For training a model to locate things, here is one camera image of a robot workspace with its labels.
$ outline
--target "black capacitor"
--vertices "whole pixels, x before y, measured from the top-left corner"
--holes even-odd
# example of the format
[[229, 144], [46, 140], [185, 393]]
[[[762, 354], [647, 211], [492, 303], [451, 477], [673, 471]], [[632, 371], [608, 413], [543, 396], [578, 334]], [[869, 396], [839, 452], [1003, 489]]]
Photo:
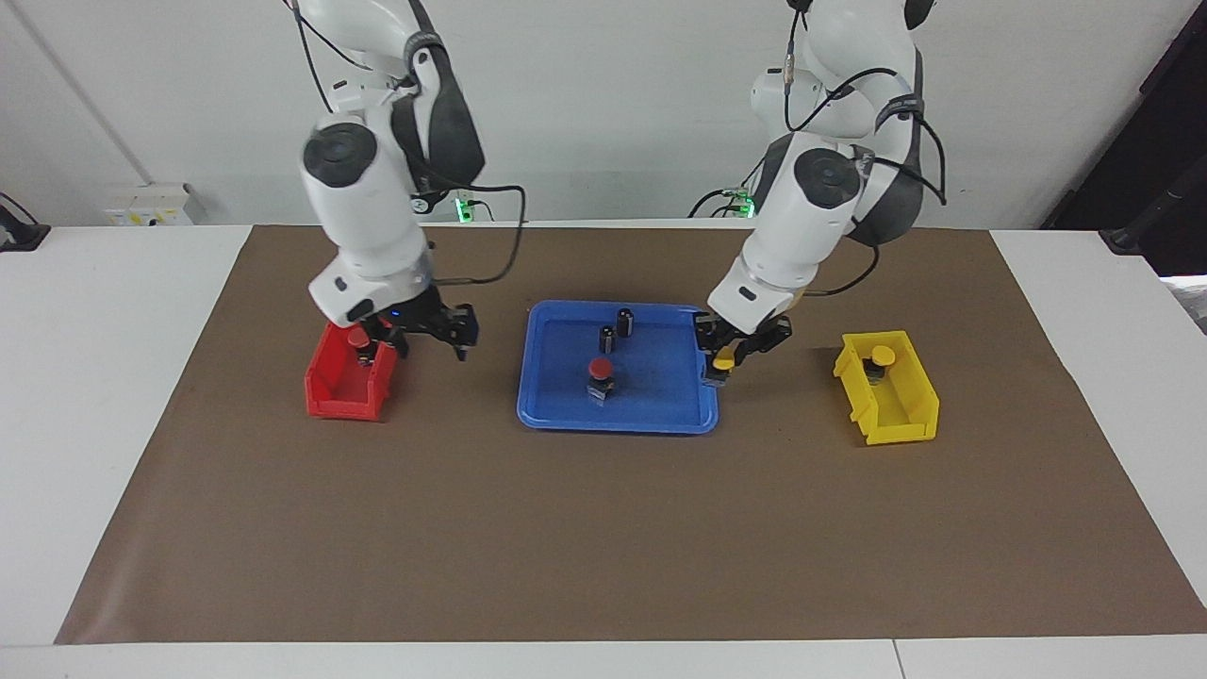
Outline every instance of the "black capacitor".
[[605, 324], [600, 328], [600, 353], [606, 356], [613, 351], [616, 351], [616, 328]]
[[616, 312], [616, 333], [620, 336], [632, 335], [632, 310], [620, 309]]

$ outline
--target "white table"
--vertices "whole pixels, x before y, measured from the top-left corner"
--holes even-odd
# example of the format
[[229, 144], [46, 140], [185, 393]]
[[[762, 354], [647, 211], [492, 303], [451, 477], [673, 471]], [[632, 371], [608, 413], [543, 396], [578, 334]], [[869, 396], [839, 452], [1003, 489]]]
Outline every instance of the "white table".
[[[49, 646], [249, 230], [59, 228], [0, 256], [0, 678], [1207, 675], [1207, 636]], [[1142, 259], [1094, 233], [993, 236], [1207, 601], [1207, 338]]]

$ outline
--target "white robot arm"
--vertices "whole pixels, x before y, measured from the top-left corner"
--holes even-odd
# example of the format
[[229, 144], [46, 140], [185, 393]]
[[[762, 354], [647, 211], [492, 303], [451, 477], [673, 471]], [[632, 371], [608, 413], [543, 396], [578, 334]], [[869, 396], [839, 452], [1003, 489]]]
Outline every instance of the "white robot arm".
[[[718, 385], [746, 356], [792, 334], [782, 314], [840, 238], [880, 245], [908, 230], [922, 205], [922, 60], [909, 30], [932, 0], [789, 5], [807, 25], [798, 49], [807, 70], [794, 69], [789, 55], [786, 71], [772, 69], [754, 83], [752, 106], [779, 137], [754, 191], [754, 230], [709, 297], [715, 312], [696, 322], [700, 349], [723, 359], [710, 361], [705, 375]], [[814, 110], [807, 125], [780, 136], [789, 118]]]
[[339, 247], [310, 295], [336, 324], [360, 323], [403, 356], [406, 333], [418, 332], [465, 361], [478, 338], [473, 308], [441, 300], [412, 209], [412, 195], [471, 183], [485, 164], [443, 42], [419, 0], [296, 1], [371, 69], [361, 83], [337, 84], [336, 111], [303, 151], [307, 194]]

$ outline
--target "red button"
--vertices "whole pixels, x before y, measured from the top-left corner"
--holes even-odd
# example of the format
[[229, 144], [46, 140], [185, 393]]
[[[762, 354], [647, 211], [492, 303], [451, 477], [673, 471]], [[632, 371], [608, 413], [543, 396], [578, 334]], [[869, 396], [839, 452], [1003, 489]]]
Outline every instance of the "red button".
[[587, 373], [591, 375], [594, 380], [607, 380], [612, 377], [612, 362], [599, 358], [591, 362], [591, 365], [587, 368]]
[[355, 326], [348, 330], [348, 344], [357, 350], [369, 346], [369, 335], [361, 326]]

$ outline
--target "electrical outlet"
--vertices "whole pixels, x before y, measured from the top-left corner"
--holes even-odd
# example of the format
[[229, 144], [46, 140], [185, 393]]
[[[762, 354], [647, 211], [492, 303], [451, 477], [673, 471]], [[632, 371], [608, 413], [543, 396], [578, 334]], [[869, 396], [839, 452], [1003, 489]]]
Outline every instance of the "electrical outlet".
[[183, 183], [112, 188], [104, 210], [113, 226], [192, 226], [205, 219], [205, 209]]

